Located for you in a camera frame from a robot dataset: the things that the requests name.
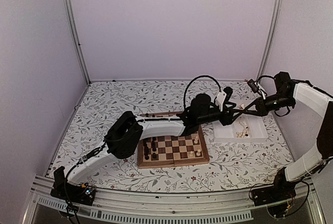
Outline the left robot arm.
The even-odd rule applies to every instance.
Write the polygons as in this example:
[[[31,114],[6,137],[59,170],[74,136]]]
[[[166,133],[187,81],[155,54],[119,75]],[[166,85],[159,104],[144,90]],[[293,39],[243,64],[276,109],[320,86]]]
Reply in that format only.
[[[232,88],[219,88],[215,99],[200,93],[191,100],[183,111],[167,117],[156,115],[135,116],[124,112],[104,136],[100,146],[79,158],[69,167],[61,166],[54,171],[51,196],[67,203],[92,205],[95,198],[94,186],[84,182],[89,172],[94,172],[117,159],[132,156],[140,140],[159,136],[188,136],[199,130],[201,124],[219,121],[231,125],[245,109],[237,109],[230,102]]]

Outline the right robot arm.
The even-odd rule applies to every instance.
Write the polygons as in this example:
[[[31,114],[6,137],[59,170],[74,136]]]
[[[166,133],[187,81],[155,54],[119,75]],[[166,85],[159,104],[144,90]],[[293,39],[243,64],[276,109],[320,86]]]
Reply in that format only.
[[[301,104],[309,112],[311,120],[300,120],[292,137],[300,143],[301,138],[309,145],[309,150],[294,162],[279,169],[271,184],[251,189],[249,197],[255,206],[276,203],[293,198],[298,183],[321,172],[332,160],[332,95],[312,85],[308,80],[292,79],[287,72],[279,72],[272,77],[276,93],[268,97],[262,95],[249,104],[242,113],[253,116],[266,116],[277,113],[281,108],[290,110]]]

